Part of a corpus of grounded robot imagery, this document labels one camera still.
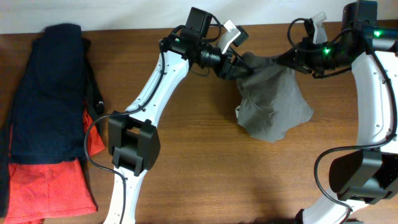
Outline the grey shorts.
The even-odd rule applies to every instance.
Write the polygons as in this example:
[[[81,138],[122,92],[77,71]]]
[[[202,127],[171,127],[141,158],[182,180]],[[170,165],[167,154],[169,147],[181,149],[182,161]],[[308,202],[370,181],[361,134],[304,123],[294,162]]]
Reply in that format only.
[[[276,142],[311,119],[313,109],[301,94],[295,70],[277,64],[275,57],[246,52],[243,59],[254,73],[237,80],[242,100],[235,112],[237,124],[250,137]]]

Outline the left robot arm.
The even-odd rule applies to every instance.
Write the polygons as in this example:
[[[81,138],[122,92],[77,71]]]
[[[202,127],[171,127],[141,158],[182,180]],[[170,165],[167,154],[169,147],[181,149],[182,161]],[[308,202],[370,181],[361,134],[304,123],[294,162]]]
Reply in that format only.
[[[251,73],[233,50],[248,38],[247,32],[231,21],[216,22],[219,34],[209,39],[206,35],[214,19],[209,12],[191,8],[186,23],[160,40],[157,65],[138,97],[125,112],[115,111],[109,117],[114,187],[106,223],[135,223],[141,185],[160,152],[160,117],[192,65],[211,68],[224,80],[237,79],[236,72]]]

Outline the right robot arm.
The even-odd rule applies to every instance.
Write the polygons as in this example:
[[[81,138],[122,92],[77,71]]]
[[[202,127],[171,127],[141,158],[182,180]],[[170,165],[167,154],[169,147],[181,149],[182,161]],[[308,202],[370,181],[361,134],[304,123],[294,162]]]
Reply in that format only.
[[[397,194],[397,29],[377,23],[377,2],[343,9],[341,32],[328,40],[319,13],[303,24],[307,36],[277,58],[316,79],[351,72],[358,96],[358,137],[329,170],[329,188],[295,223],[348,223],[352,213]]]

